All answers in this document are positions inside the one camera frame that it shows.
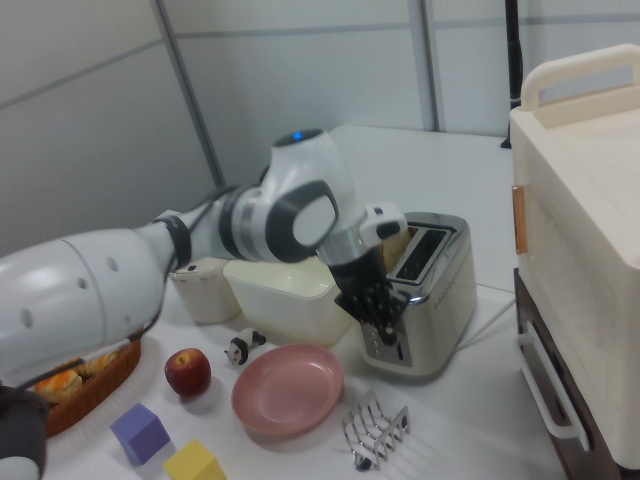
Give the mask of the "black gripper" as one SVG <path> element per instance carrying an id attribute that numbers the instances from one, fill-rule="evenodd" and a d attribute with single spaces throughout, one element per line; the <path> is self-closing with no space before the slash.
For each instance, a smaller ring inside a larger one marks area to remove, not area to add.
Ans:
<path id="1" fill-rule="evenodd" d="M 382 343 L 394 345 L 397 341 L 395 325 L 409 305 L 409 293 L 394 291 L 391 301 L 380 249 L 374 247 L 359 259 L 332 265 L 329 270 L 340 290 L 336 303 L 356 320 L 373 320 Z"/>

